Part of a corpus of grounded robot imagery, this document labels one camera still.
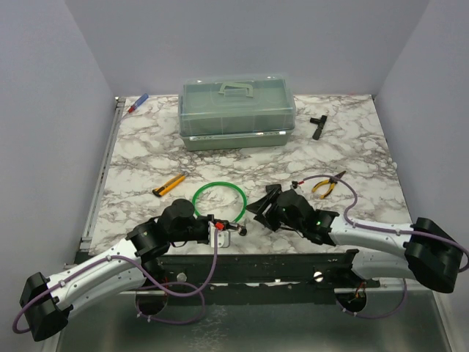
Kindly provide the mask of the black padlock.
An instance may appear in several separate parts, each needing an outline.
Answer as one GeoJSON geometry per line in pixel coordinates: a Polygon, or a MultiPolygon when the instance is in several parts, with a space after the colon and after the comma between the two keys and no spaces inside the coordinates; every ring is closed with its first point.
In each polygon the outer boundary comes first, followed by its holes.
{"type": "Polygon", "coordinates": [[[281,184],[272,184],[265,186],[268,199],[276,199],[282,193],[281,184]]]}

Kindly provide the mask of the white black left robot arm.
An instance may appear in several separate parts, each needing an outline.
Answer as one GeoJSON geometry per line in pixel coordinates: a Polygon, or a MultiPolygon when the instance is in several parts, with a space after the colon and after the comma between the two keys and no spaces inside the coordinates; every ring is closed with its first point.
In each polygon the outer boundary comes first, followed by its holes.
{"type": "Polygon", "coordinates": [[[210,283],[212,273],[200,287],[188,293],[170,290],[162,282],[158,258],[176,242],[196,241],[218,248],[218,234],[223,223],[215,217],[195,216],[193,204],[177,199],[161,215],[136,226],[110,249],[71,269],[51,276],[40,272],[31,275],[20,298],[21,310],[12,323],[16,334],[31,333],[34,341],[43,341],[60,332],[78,303],[120,293],[129,289],[158,288],[168,296],[200,296],[210,283]]]}

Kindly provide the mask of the green cable lock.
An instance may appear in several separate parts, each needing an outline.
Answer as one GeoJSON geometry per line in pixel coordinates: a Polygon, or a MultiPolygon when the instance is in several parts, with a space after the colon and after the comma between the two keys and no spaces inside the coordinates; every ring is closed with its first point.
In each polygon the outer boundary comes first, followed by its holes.
{"type": "Polygon", "coordinates": [[[241,225],[239,223],[239,220],[241,220],[245,215],[246,206],[248,205],[248,199],[247,199],[247,196],[245,195],[244,191],[240,187],[236,186],[233,183],[229,183],[229,182],[226,182],[226,181],[215,181],[215,182],[207,183],[207,184],[203,185],[202,187],[200,187],[195,192],[195,194],[193,195],[192,200],[191,200],[192,205],[194,206],[195,214],[197,216],[200,216],[200,213],[199,213],[199,211],[197,210],[197,207],[196,207],[196,202],[197,202],[197,199],[199,198],[199,196],[204,191],[206,191],[207,189],[212,188],[212,187],[217,187],[217,186],[230,188],[230,189],[236,191],[241,197],[241,200],[243,202],[243,206],[242,206],[240,212],[238,213],[238,215],[235,217],[235,219],[230,222],[230,225],[227,225],[228,230],[236,230],[237,233],[239,234],[238,230],[241,227],[245,227],[245,225],[241,225]]]}

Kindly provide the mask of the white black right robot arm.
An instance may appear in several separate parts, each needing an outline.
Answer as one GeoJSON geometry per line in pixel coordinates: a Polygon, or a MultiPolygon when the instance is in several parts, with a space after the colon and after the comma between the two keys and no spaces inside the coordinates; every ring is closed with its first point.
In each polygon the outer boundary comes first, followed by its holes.
{"type": "Polygon", "coordinates": [[[338,267],[338,281],[345,287],[354,287],[362,279],[389,277],[414,279],[440,293],[454,291],[462,250],[430,219],[400,225],[358,224],[337,212],[313,208],[294,190],[281,189],[271,190],[246,209],[272,231],[286,226],[317,245],[370,249],[338,267]]]}

